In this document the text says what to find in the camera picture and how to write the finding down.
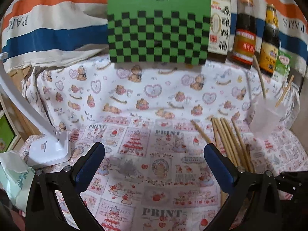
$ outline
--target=green square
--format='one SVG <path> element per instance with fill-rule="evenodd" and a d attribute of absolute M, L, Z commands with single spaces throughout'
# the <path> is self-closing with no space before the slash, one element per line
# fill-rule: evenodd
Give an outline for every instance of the green square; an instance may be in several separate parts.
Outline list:
<path fill-rule="evenodd" d="M 123 41 L 130 41 L 131 40 L 131 34 L 130 33 L 124 33 L 123 34 Z"/>
<path fill-rule="evenodd" d="M 187 35 L 186 36 L 186 42 L 194 42 L 194 36 L 193 35 Z"/>
<path fill-rule="evenodd" d="M 187 27 L 180 26 L 179 27 L 179 34 L 186 35 L 187 34 Z"/>
<path fill-rule="evenodd" d="M 170 25 L 163 25 L 163 33 L 170 33 L 171 26 Z"/>
<path fill-rule="evenodd" d="M 116 49 L 110 49 L 110 50 L 109 50 L 109 55 L 110 55 L 111 57 L 115 57 L 115 56 L 116 56 Z"/>
<path fill-rule="evenodd" d="M 122 27 L 128 27 L 130 25 L 129 18 L 125 18 L 122 20 Z"/>
<path fill-rule="evenodd" d="M 131 41 L 131 48 L 138 48 L 138 47 L 139 47 L 138 40 Z"/>
<path fill-rule="evenodd" d="M 170 62 L 170 56 L 169 55 L 162 55 L 161 61 L 162 62 Z"/>
<path fill-rule="evenodd" d="M 108 42 L 109 43 L 113 43 L 113 42 L 115 42 L 115 40 L 116 40 L 116 36 L 115 35 L 108 36 Z"/>
<path fill-rule="evenodd" d="M 147 24 L 146 18 L 138 18 L 138 25 L 139 26 L 143 26 L 143 25 L 146 25 L 146 24 Z"/>
<path fill-rule="evenodd" d="M 154 18 L 154 25 L 163 25 L 163 18 Z"/>
<path fill-rule="evenodd" d="M 146 40 L 146 39 L 147 39 L 147 33 L 146 32 L 138 33 L 138 40 Z"/>
<path fill-rule="evenodd" d="M 130 33 L 138 33 L 138 26 L 132 25 L 129 27 Z"/>
<path fill-rule="evenodd" d="M 123 48 L 123 42 L 122 41 L 117 41 L 116 43 L 115 43 L 116 45 L 116 49 L 122 49 Z"/>
<path fill-rule="evenodd" d="M 171 41 L 178 41 L 179 40 L 179 34 L 171 33 L 170 40 Z"/>
<path fill-rule="evenodd" d="M 140 47 L 138 53 L 139 53 L 139 55 L 146 55 L 147 54 L 147 48 L 146 47 Z"/>
<path fill-rule="evenodd" d="M 179 41 L 178 42 L 178 48 L 179 49 L 185 49 L 186 48 L 186 42 L 185 41 Z"/>
<path fill-rule="evenodd" d="M 145 31 L 148 32 L 148 33 L 154 32 L 154 25 L 153 24 L 146 25 Z"/>
<path fill-rule="evenodd" d="M 147 61 L 154 62 L 154 55 L 147 55 Z"/>
<path fill-rule="evenodd" d="M 161 47 L 155 47 L 154 48 L 154 55 L 162 55 L 163 49 Z"/>

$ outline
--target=yellow bottle label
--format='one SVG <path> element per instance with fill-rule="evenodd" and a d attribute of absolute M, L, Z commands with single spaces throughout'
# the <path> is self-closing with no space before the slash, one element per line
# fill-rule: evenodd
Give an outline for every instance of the yellow bottle label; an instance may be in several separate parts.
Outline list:
<path fill-rule="evenodd" d="M 267 42 L 262 43 L 259 66 L 264 70 L 273 73 L 278 56 L 278 48 Z"/>

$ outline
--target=blue stripe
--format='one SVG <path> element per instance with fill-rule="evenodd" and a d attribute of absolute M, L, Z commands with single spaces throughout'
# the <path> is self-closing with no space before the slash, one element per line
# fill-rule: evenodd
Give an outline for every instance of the blue stripe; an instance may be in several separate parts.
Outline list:
<path fill-rule="evenodd" d="M 73 51 L 86 44 L 108 44 L 107 24 L 77 29 L 39 28 L 25 35 L 10 38 L 2 52 L 9 53 L 11 58 L 33 51 Z"/>

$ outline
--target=plastic cup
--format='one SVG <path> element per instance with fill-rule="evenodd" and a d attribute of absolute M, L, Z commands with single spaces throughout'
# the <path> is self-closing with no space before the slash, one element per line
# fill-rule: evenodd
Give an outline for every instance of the plastic cup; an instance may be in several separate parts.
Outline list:
<path fill-rule="evenodd" d="M 250 131 L 255 137 L 263 140 L 272 133 L 286 114 L 287 108 L 281 103 L 275 107 L 277 100 L 260 97 L 258 99 L 254 117 L 249 125 Z"/>

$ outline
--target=sauce bottle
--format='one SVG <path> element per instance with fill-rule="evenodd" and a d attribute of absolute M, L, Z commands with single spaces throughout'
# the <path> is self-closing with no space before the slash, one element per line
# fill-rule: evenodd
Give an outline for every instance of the sauce bottle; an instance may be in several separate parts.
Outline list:
<path fill-rule="evenodd" d="M 225 62 L 231 25 L 231 0 L 211 0 L 211 22 L 207 59 Z"/>
<path fill-rule="evenodd" d="M 233 60 L 242 67 L 251 68 L 257 38 L 253 0 L 240 0 L 233 45 Z"/>

